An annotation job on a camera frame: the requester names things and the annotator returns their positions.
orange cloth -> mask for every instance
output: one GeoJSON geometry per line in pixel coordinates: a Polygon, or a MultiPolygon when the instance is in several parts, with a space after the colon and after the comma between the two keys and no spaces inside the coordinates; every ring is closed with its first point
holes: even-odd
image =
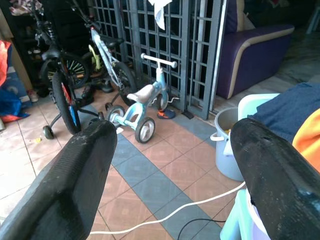
{"type": "Polygon", "coordinates": [[[304,121],[292,145],[320,173],[320,108],[304,121]]]}

white cloth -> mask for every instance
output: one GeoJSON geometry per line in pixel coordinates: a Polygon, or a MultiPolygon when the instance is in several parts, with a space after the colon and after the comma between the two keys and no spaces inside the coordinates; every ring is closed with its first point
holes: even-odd
{"type": "Polygon", "coordinates": [[[148,0],[149,3],[154,5],[154,19],[159,28],[165,30],[165,17],[164,17],[164,7],[171,3],[172,0],[148,0]]]}

blue cloth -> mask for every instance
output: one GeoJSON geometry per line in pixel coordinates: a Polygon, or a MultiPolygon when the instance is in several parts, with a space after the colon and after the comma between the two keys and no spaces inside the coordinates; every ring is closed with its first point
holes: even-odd
{"type": "Polygon", "coordinates": [[[12,92],[0,88],[0,116],[14,115],[17,117],[27,117],[29,114],[21,113],[22,103],[12,92]]]}
{"type": "Polygon", "coordinates": [[[300,83],[257,107],[255,119],[292,143],[305,120],[320,108],[320,84],[300,83]]]}

bucket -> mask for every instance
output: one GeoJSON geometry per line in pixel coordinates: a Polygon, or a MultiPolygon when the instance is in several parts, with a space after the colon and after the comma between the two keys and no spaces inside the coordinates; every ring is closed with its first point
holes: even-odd
{"type": "Polygon", "coordinates": [[[242,182],[244,178],[241,175],[236,159],[233,155],[224,155],[224,149],[229,141],[228,131],[238,121],[238,108],[232,107],[219,112],[214,120],[216,132],[210,139],[216,142],[215,164],[219,171],[226,177],[242,182]]]}

black bicycle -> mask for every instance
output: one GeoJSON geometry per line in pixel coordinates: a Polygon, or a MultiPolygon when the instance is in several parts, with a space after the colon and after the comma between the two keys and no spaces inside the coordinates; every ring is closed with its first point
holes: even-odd
{"type": "Polygon", "coordinates": [[[47,80],[46,83],[48,85],[52,83],[51,96],[59,110],[59,114],[54,118],[52,123],[43,127],[44,136],[47,139],[54,138],[52,126],[60,117],[62,117],[69,132],[71,134],[76,134],[81,130],[78,111],[96,116],[99,120],[104,119],[102,112],[97,114],[81,109],[79,107],[79,100],[76,98],[74,91],[75,86],[86,82],[86,78],[88,78],[89,75],[88,67],[81,58],[64,52],[58,47],[58,41],[53,34],[51,24],[39,19],[34,1],[32,1],[31,4],[31,11],[37,25],[36,39],[38,41],[42,39],[50,46],[49,50],[42,54],[42,59],[45,61],[45,64],[50,63],[50,66],[52,67],[51,81],[47,80]]]}

